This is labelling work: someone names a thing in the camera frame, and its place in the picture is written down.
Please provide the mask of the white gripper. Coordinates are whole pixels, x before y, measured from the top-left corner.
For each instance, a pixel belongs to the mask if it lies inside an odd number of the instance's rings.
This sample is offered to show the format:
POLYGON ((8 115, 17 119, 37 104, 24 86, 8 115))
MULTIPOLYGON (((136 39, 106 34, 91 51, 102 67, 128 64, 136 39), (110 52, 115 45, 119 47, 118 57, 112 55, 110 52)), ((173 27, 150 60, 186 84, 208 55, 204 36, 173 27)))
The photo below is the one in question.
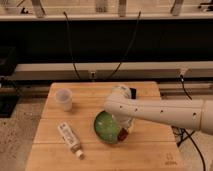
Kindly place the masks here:
POLYGON ((118 124, 124 128, 128 133, 131 133, 134 129, 134 119, 129 116, 115 116, 115 120, 118 124))

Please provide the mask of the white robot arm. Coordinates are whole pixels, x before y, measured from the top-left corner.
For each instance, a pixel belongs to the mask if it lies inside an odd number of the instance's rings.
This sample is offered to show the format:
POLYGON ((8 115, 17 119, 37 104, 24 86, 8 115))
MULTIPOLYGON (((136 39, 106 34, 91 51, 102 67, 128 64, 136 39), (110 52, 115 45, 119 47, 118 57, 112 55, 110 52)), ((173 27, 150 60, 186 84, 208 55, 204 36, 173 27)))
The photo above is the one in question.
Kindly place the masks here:
POLYGON ((126 85, 114 87, 104 102, 121 128, 129 129, 134 118, 213 135, 211 100, 137 100, 126 85))

